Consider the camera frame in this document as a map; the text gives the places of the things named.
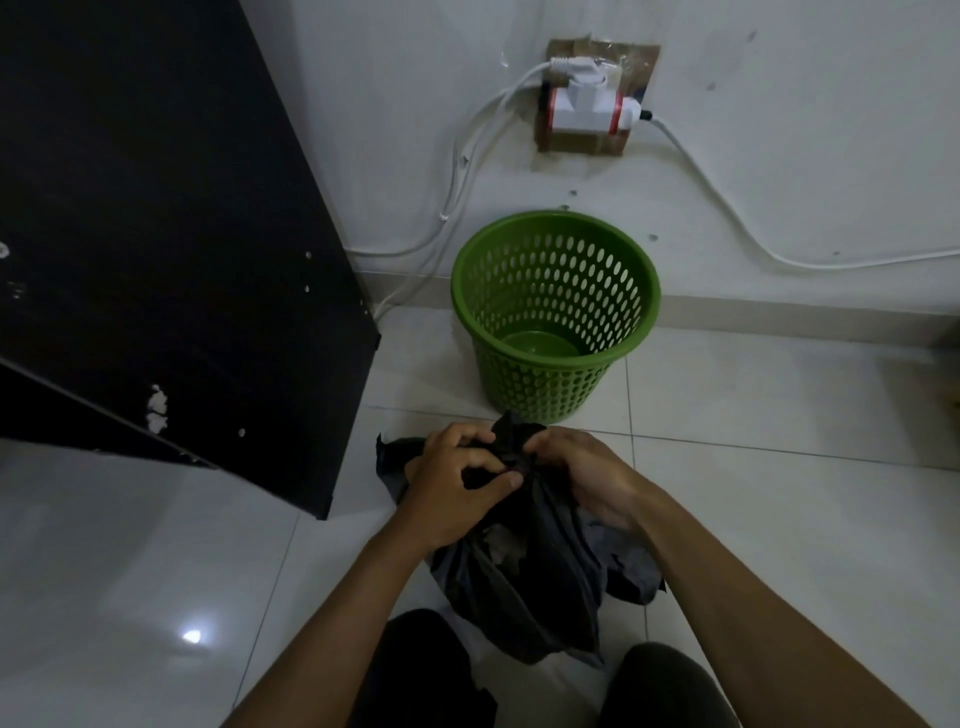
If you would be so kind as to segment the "green perforated plastic wastebasket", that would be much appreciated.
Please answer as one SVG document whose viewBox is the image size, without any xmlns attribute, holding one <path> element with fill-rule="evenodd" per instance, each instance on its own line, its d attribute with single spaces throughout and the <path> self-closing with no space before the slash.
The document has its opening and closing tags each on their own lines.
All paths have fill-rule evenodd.
<svg viewBox="0 0 960 728">
<path fill-rule="evenodd" d="M 640 244 L 558 209 L 482 227 L 456 256 L 450 295 L 491 406 L 545 425 L 584 405 L 647 338 L 662 302 Z"/>
</svg>

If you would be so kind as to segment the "person's right hand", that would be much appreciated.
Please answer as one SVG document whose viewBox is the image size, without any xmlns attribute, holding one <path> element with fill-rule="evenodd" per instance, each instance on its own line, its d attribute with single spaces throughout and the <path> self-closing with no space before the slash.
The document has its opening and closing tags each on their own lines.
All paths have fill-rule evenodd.
<svg viewBox="0 0 960 728">
<path fill-rule="evenodd" d="M 607 526 L 645 538 L 645 505 L 654 483 L 586 431 L 580 431 L 580 465 L 571 492 L 589 514 Z"/>
</svg>

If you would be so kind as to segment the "black wooden cabinet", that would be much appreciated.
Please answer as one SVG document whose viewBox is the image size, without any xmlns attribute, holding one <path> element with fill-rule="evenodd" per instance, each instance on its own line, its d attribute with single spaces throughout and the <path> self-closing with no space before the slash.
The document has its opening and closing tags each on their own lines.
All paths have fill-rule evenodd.
<svg viewBox="0 0 960 728">
<path fill-rule="evenodd" d="M 0 438 L 325 519 L 379 339 L 238 0 L 0 0 Z"/>
</svg>

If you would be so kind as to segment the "person's left forearm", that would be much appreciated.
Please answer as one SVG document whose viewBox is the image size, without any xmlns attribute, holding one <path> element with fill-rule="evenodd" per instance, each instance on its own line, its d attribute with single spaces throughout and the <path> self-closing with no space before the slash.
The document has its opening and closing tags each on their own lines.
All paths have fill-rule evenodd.
<svg viewBox="0 0 960 728">
<path fill-rule="evenodd" d="M 425 522 L 391 518 L 221 728 L 345 728 L 403 589 L 441 545 Z"/>
</svg>

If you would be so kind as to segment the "person's right forearm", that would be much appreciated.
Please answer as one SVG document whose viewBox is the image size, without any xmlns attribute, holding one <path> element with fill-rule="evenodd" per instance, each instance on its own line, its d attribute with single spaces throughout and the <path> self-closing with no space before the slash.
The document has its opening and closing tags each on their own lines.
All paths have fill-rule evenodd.
<svg viewBox="0 0 960 728">
<path fill-rule="evenodd" d="M 930 728 L 663 488 L 630 516 L 744 728 Z"/>
</svg>

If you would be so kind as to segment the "person's left leg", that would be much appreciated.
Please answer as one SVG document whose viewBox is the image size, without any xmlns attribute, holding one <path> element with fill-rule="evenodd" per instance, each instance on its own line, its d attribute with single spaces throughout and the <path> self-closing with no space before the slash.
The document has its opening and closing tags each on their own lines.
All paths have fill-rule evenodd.
<svg viewBox="0 0 960 728">
<path fill-rule="evenodd" d="M 386 624 L 345 728 L 495 728 L 497 712 L 448 621 L 416 609 Z"/>
</svg>

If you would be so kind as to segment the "white power plug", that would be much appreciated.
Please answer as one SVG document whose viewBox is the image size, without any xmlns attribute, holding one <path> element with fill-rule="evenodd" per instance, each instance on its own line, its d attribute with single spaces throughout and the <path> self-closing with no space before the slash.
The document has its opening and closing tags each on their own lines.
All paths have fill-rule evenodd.
<svg viewBox="0 0 960 728">
<path fill-rule="evenodd" d="M 554 55 L 549 59 L 549 68 L 582 87 L 605 88 L 608 83 L 604 61 L 591 56 Z"/>
</svg>

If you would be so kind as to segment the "person's left hand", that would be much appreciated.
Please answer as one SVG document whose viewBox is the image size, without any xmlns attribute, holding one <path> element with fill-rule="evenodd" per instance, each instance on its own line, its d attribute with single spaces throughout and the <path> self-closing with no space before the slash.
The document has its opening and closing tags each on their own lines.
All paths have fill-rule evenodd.
<svg viewBox="0 0 960 728">
<path fill-rule="evenodd" d="M 488 514 L 465 514 L 461 488 L 477 489 L 517 473 L 485 448 L 496 435 L 484 422 L 452 422 L 430 433 L 422 454 L 405 467 L 408 489 L 390 523 L 419 557 L 463 538 Z"/>
</svg>

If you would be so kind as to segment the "person's leg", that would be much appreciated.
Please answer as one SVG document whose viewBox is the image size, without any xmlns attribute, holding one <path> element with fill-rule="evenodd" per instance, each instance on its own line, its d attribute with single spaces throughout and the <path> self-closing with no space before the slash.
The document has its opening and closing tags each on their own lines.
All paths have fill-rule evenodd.
<svg viewBox="0 0 960 728">
<path fill-rule="evenodd" d="M 714 677 L 680 650 L 631 647 L 611 679 L 596 728 L 740 728 Z"/>
<path fill-rule="evenodd" d="M 345 728 L 495 728 L 497 712 L 448 621 L 416 609 L 386 624 Z"/>
</svg>

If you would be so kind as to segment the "black plastic garbage bag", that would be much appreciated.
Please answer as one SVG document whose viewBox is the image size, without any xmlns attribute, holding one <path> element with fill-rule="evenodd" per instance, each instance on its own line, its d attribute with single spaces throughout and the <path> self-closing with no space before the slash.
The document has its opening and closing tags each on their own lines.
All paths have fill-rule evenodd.
<svg viewBox="0 0 960 728">
<path fill-rule="evenodd" d="M 477 443 L 523 484 L 428 568 L 454 613 L 505 654 L 536 665 L 554 653 L 600 669 L 606 597 L 645 606 L 666 591 L 654 558 L 632 534 L 577 504 L 568 472 L 524 450 L 543 424 L 508 411 Z"/>
</svg>

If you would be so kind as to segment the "brown cardboard wall patch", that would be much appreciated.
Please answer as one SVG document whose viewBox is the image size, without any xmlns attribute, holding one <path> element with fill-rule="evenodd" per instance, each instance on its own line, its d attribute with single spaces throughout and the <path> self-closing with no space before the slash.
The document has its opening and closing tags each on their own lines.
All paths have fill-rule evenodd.
<svg viewBox="0 0 960 728">
<path fill-rule="evenodd" d="M 607 86 L 631 96 L 642 104 L 661 54 L 660 45 L 595 40 L 589 37 L 552 38 L 544 58 L 587 56 L 604 62 Z M 534 143 L 539 153 L 570 153 L 600 157 L 622 157 L 631 131 L 617 135 L 586 135 L 546 129 L 546 101 L 553 87 L 566 87 L 570 79 L 546 70 L 539 82 L 534 120 Z"/>
</svg>

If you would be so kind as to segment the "white multi-plug power adapter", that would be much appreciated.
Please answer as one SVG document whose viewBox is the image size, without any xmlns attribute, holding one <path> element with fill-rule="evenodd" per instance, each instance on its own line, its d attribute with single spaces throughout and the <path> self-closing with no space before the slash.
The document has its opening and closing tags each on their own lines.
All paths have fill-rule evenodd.
<svg viewBox="0 0 960 728">
<path fill-rule="evenodd" d="M 570 81 L 553 86 L 546 101 L 546 130 L 587 136 L 616 136 L 630 132 L 653 115 L 632 96 L 606 84 L 586 85 Z"/>
</svg>

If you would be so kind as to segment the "person's right leg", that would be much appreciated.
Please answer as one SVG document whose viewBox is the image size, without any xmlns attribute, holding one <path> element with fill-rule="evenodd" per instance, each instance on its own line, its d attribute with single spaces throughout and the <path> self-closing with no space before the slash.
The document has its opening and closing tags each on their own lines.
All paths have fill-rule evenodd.
<svg viewBox="0 0 960 728">
<path fill-rule="evenodd" d="M 740 728 L 714 677 L 680 650 L 631 647 L 611 679 L 596 728 Z"/>
</svg>

